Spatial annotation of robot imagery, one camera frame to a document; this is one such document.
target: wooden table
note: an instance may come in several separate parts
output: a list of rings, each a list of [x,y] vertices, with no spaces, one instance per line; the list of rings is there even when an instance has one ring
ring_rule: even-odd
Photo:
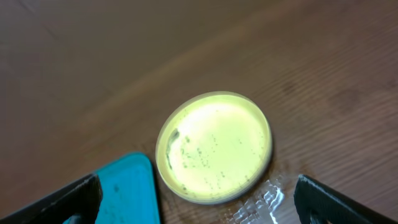
[[[175,108],[227,90],[272,126],[262,181],[310,174],[398,220],[397,1],[5,0],[0,29],[0,216],[125,153],[154,162]],[[156,174],[164,223],[238,208]],[[280,223],[298,222],[291,199]]]

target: plastic wrap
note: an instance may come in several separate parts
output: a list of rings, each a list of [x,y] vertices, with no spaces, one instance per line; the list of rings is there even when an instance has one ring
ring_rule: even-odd
[[[294,186],[298,175],[271,176],[256,187],[246,200],[240,200],[220,223],[283,224],[300,223],[294,207]]]

